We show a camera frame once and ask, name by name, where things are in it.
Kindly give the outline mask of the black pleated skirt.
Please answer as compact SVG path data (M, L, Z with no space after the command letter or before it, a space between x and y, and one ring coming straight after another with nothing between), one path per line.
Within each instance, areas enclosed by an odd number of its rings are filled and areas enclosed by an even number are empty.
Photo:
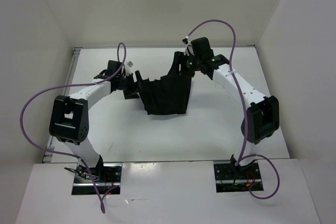
M138 85L139 95L148 115L185 114L191 91L190 76L167 75Z

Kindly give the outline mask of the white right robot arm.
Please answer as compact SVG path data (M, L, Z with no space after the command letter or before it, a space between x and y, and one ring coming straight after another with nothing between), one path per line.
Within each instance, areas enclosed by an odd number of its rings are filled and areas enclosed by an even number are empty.
M242 147L230 158L230 172L243 178L255 161L259 143L279 129L279 101L247 82L232 66L232 57L215 55L206 37L183 39L185 50L176 52L170 74L193 77L199 71L219 84L243 106Z

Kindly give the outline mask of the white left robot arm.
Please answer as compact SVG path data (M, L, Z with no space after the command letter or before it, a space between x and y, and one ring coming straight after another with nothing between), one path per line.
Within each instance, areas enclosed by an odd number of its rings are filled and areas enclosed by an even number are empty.
M138 99L138 87L128 61L108 61L107 69L96 75L92 82L70 95L59 95L54 100L49 133L64 143L79 162L72 172L98 182L110 173L103 159L89 141L89 110L114 91L122 91L124 98Z

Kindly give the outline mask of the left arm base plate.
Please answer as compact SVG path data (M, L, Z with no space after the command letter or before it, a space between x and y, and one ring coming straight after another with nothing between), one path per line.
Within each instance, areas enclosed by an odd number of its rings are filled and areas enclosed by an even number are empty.
M103 175L93 174L98 192L101 196L119 195L121 186L122 164L121 163L105 163L105 171ZM74 168L65 168L67 171L74 173L74 181L72 186L72 195L94 195L96 193L89 174L78 173L79 166Z

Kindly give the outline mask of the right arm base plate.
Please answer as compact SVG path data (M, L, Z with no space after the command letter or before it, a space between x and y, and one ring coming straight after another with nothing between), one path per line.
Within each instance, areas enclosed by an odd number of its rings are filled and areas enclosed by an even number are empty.
M214 176L217 193L233 193L263 191L262 179L258 163L254 162L249 168L240 172L230 161L214 162Z

